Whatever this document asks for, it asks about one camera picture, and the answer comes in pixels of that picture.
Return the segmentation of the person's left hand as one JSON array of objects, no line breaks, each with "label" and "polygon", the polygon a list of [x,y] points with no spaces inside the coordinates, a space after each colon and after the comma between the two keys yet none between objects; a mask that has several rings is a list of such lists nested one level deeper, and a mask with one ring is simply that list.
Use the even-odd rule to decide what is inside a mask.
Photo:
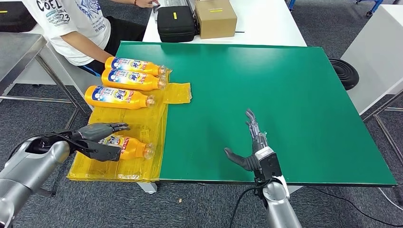
[{"label": "person's left hand", "polygon": [[135,0],[134,4],[140,8],[152,8],[160,5],[159,0]]}]

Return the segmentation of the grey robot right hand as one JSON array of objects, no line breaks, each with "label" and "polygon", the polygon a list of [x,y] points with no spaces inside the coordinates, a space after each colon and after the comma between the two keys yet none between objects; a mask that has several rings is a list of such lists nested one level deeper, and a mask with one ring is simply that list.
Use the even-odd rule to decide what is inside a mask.
[{"label": "grey robot right hand", "polygon": [[267,138],[264,133],[260,131],[259,124],[256,120],[255,114],[248,108],[245,112],[249,121],[246,121],[246,125],[249,128],[249,132],[252,138],[252,154],[248,157],[242,157],[231,151],[230,148],[224,148],[227,158],[238,166],[242,167],[246,171],[256,171],[261,168],[258,158],[255,153],[268,146]]}]

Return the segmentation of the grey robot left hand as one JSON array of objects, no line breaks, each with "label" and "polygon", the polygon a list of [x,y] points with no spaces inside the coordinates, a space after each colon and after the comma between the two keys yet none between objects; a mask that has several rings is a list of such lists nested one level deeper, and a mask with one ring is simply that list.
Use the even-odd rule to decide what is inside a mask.
[{"label": "grey robot left hand", "polygon": [[71,139],[73,141],[88,140],[97,143],[113,133],[129,129],[127,123],[92,123],[74,131]]}]

